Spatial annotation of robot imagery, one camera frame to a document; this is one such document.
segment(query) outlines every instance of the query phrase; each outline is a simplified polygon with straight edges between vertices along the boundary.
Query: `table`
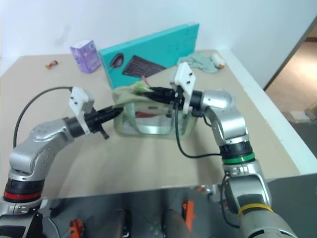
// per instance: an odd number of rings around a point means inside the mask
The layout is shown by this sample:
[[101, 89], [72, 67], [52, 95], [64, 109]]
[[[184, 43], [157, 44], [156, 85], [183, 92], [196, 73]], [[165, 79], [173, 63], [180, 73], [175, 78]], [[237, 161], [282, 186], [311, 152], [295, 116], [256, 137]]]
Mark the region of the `table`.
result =
[[[252, 88], [259, 91], [250, 98], [247, 93], [251, 89], [248, 87], [250, 84], [246, 84], [246, 81], [241, 83], [236, 75], [240, 74], [240, 79], [241, 74], [246, 78], [250, 76], [247, 72], [241, 72], [245, 69], [230, 51], [221, 54], [229, 66], [215, 74], [194, 69], [197, 79], [195, 89], [223, 88], [235, 95], [237, 108], [248, 126], [251, 145], [267, 179], [311, 173], [311, 166], [299, 166], [294, 159], [296, 155], [290, 153], [289, 146], [285, 145], [287, 138], [278, 138], [276, 131], [280, 128], [272, 130], [272, 118], [269, 123], [262, 116], [264, 112], [261, 107], [260, 113], [259, 102], [255, 102], [255, 97], [268, 100], [265, 93], [254, 84]], [[59, 64], [47, 70], [45, 64], [52, 60], [57, 60]], [[150, 84], [169, 87], [174, 68], [153, 75], [149, 78]], [[1, 79], [1, 189], [4, 189], [7, 180], [8, 157], [12, 151], [13, 130], [18, 115], [34, 95], [56, 86], [87, 89], [95, 97], [96, 110], [113, 104], [111, 89], [102, 67], [92, 74], [85, 74], [77, 68], [72, 55], [20, 57]], [[34, 102], [20, 124], [18, 143], [39, 123], [72, 117], [68, 97], [67, 90], [54, 91]], [[277, 109], [269, 105], [269, 110]], [[185, 158], [178, 151], [176, 140], [119, 136], [114, 131], [112, 121], [103, 126], [110, 139], [105, 141], [99, 133], [82, 136], [57, 155], [46, 179], [44, 197], [78, 197], [221, 182], [223, 169], [220, 157], [198, 160]], [[296, 133], [291, 133], [298, 140]], [[182, 147], [193, 155], [218, 152], [212, 131], [202, 119], [198, 120], [192, 134], [182, 141]], [[315, 158], [303, 143], [299, 150], [308, 155], [303, 161], [313, 163]]]

